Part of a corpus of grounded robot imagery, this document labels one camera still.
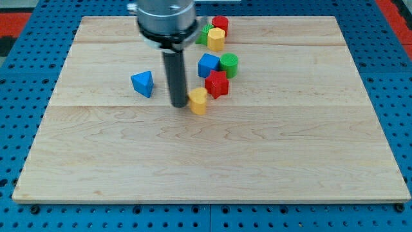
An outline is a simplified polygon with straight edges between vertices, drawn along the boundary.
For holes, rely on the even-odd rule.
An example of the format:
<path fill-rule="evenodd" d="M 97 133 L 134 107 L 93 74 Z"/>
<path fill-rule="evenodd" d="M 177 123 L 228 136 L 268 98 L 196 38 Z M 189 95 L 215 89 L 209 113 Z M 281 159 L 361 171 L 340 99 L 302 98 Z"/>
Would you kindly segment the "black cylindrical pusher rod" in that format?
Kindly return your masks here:
<path fill-rule="evenodd" d="M 187 81 L 183 52 L 162 53 L 171 104 L 175 108 L 187 105 Z"/>

